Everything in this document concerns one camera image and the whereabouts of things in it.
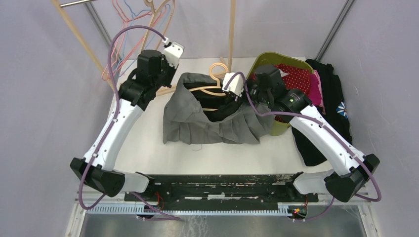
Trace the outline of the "magenta pleated skirt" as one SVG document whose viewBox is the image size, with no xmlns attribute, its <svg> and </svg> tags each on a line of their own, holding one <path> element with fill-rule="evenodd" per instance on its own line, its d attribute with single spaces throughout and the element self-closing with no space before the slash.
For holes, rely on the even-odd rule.
<svg viewBox="0 0 419 237">
<path fill-rule="evenodd" d="M 312 101 L 312 104 L 315 106 L 324 107 L 324 100 L 322 94 L 321 80 L 320 75 L 316 70 L 313 71 L 313 74 L 310 74 L 310 87 L 308 91 L 308 98 Z"/>
</svg>

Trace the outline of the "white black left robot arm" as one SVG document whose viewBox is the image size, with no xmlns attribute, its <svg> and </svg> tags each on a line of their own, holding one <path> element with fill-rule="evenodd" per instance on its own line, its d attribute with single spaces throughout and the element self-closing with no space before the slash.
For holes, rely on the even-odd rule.
<svg viewBox="0 0 419 237">
<path fill-rule="evenodd" d="M 119 151 L 135 122 L 162 87 L 170 87 L 183 48 L 172 45 L 159 52 L 144 50 L 118 90 L 116 103 L 105 126 L 83 158 L 73 158 L 70 168 L 87 185 L 109 197 L 136 192 L 145 201 L 155 196 L 149 177 L 114 169 Z"/>
</svg>

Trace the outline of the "red polka dot skirt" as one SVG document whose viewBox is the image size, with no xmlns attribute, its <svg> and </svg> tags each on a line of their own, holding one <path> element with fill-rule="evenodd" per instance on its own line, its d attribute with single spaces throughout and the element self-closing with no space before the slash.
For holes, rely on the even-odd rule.
<svg viewBox="0 0 419 237">
<path fill-rule="evenodd" d="M 284 64 L 275 65 L 283 74 L 287 95 L 283 99 L 282 105 L 265 105 L 272 112 L 289 112 L 299 114 L 301 110 L 312 104 L 307 94 L 309 91 L 308 71 L 286 66 Z"/>
</svg>

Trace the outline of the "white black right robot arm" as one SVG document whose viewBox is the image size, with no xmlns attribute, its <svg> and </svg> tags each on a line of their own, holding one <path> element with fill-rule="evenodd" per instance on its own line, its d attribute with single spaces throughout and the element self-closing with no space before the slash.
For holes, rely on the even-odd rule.
<svg viewBox="0 0 419 237">
<path fill-rule="evenodd" d="M 242 72 L 227 73 L 221 88 L 236 97 L 245 96 L 260 117 L 282 117 L 332 166 L 328 171 L 296 174 L 291 185 L 285 188 L 289 200 L 299 201 L 311 193 L 329 193 L 341 202 L 348 202 L 353 196 L 381 201 L 382 193 L 373 177 L 379 158 L 365 155 L 345 140 L 299 89 L 286 89 L 280 69 L 262 65 L 251 79 L 245 78 Z"/>
</svg>

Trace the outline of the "grey skirt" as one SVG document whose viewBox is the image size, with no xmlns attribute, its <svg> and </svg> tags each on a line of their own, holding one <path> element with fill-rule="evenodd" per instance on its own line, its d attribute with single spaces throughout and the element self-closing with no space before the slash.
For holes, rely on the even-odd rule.
<svg viewBox="0 0 419 237">
<path fill-rule="evenodd" d="M 259 144 L 274 116 L 258 116 L 249 103 L 216 89 L 210 76 L 183 73 L 164 108 L 163 143 Z"/>
</svg>

